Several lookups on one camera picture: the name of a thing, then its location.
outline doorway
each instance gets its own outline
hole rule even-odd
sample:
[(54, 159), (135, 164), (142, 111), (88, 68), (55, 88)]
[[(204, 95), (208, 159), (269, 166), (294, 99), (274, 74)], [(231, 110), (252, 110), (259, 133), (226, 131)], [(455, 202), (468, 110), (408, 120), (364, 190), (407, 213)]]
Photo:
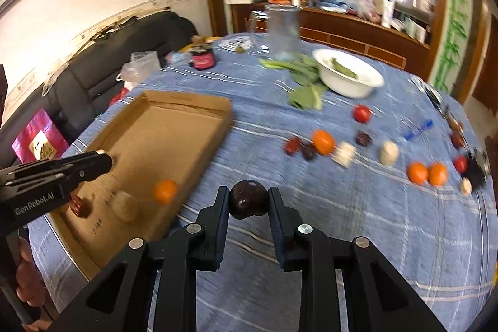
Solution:
[(473, 96), (491, 110), (494, 116), (498, 112), (498, 19), (491, 16), (490, 42), (481, 74), (477, 80)]

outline green leafy vegetable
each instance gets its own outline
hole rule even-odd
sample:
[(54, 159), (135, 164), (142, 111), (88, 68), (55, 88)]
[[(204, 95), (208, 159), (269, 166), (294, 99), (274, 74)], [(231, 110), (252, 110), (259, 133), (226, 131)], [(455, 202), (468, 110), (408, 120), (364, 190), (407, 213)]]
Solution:
[(318, 61), (315, 58), (308, 57), (308, 55), (301, 54), (301, 60), (304, 64), (308, 65), (308, 67), (318, 69)]
[(324, 84), (322, 83), (322, 81), (320, 81), (320, 80), (319, 80), (317, 83), (315, 83), (315, 84), (313, 85), (313, 87), (315, 87), (316, 91), (317, 91), (317, 92), (318, 92), (318, 94), (320, 94), (320, 95), (323, 95), (323, 94), (324, 94), (324, 93), (325, 93), (325, 92), (329, 89), (329, 88), (327, 88), (327, 86), (326, 86), (326, 85), (324, 85)]
[(313, 94), (313, 107), (315, 110), (322, 110), (322, 98), (320, 93), (318, 93), (318, 88), (315, 85), (311, 85), (311, 93)]
[(332, 58), (330, 62), (332, 63), (332, 69), (334, 71), (337, 71), (342, 75), (346, 75), (347, 77), (358, 79), (358, 75), (356, 75), (352, 70), (343, 67), (341, 64), (338, 63), (338, 61), (335, 58)]
[(310, 86), (297, 87), (289, 94), (289, 104), (299, 109), (311, 109), (315, 105), (315, 96)]
[(318, 80), (318, 74), (310, 72), (309, 74), (300, 74), (300, 73), (295, 73), (291, 72), (290, 77), (294, 82), (300, 84), (300, 85), (311, 85)]
[(322, 109), (322, 94), (328, 89), (318, 75), (318, 62), (307, 55), (300, 61), (282, 62), (260, 59), (260, 64), (269, 69), (288, 69), (299, 87), (288, 97), (289, 104), (299, 109)]

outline checkered tablecloth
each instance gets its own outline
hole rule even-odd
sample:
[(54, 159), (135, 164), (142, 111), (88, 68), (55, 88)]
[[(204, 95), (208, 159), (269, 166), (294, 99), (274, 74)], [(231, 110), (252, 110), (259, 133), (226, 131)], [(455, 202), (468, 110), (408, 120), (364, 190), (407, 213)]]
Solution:
[[(305, 42), (302, 46), (318, 47)], [(335, 238), (363, 235), (372, 240), (445, 328), (465, 330), (486, 301), (495, 268), (498, 222), (492, 182), (489, 179), (469, 197), (459, 193), (450, 130), (427, 96), (409, 81), (409, 74), (362, 57), (384, 76), (385, 86), (362, 101), (374, 112), (367, 126), (374, 141), (368, 149), (360, 148), (346, 169), (329, 157), (310, 162), (289, 157), (282, 145), (293, 134), (310, 137), (319, 127), (337, 142), (354, 144), (356, 131), (362, 129), (351, 117), (354, 101), (327, 92), (322, 111), (297, 110), (287, 103), (296, 84), (286, 70), (265, 69), (253, 54), (231, 53), (217, 45), (215, 54), (218, 64), (207, 71), (173, 64), (154, 74), (97, 118), (66, 155), (83, 151), (144, 89), (229, 97), (233, 127), (178, 214), (181, 225), (193, 222), (201, 208), (214, 202), (219, 185), (255, 179), (267, 188), (278, 186), (284, 203), (297, 208), (305, 222)], [(469, 143), (480, 148), (460, 104), (444, 99), (464, 123)], [(406, 126), (428, 118), (435, 123), (433, 129), (411, 142), (402, 139)], [(379, 147), (388, 139), (401, 151), (392, 168), (378, 162)], [(449, 171), (447, 184), (433, 188), (410, 183), (405, 167), (413, 160), (427, 165), (442, 161)], [(29, 231), (38, 267), (61, 310), (86, 281), (46, 218), (31, 223)], [(298, 328), (300, 274), (284, 273), (277, 265), (266, 216), (244, 222), (231, 218), (221, 269), (200, 272), (197, 283), (199, 331)]]

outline tangerine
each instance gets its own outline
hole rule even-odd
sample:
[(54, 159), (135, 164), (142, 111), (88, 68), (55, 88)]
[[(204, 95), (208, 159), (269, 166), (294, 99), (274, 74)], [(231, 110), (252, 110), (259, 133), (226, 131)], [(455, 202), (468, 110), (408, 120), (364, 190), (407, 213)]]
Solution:
[(406, 174), (408, 175), (408, 178), (417, 185), (421, 185), (429, 177), (429, 171), (420, 162), (412, 162), (406, 168)]
[(429, 168), (429, 184), (431, 186), (442, 186), (448, 180), (448, 171), (441, 162), (436, 162)]
[(178, 191), (178, 185), (174, 180), (160, 180), (154, 186), (154, 198), (158, 203), (170, 204)]
[(334, 137), (332, 137), (327, 131), (319, 128), (313, 133), (311, 141), (315, 146), (315, 149), (321, 155), (328, 155), (332, 153), (336, 147), (336, 142)]

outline green bamboo decal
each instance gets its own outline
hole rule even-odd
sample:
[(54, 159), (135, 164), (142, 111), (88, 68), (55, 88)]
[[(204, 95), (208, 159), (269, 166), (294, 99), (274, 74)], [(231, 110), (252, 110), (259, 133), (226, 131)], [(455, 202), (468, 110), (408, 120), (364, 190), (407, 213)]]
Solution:
[(434, 79), (435, 88), (446, 93), (449, 93), (446, 80), (450, 72), (459, 67), (462, 58), (460, 47), (463, 46), (465, 49), (466, 45), (467, 32), (462, 25), (469, 19), (469, 16), (462, 11), (466, 4), (467, 0), (450, 0), (448, 31)]

